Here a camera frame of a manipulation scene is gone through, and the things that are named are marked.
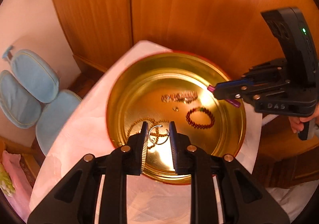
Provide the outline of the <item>person's right hand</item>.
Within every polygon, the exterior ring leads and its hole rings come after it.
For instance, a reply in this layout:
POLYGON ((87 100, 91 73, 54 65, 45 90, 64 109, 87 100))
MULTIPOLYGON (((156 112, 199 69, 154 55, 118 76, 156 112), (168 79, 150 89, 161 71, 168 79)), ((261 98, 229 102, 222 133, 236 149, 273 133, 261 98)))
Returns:
POLYGON ((319 118, 319 109, 316 107, 314 110, 314 113, 309 117, 288 117, 290 122, 290 127, 293 131, 293 133, 297 133, 300 131, 303 131, 304 124, 308 121, 311 121, 315 119, 315 123, 318 124, 318 118, 319 118))

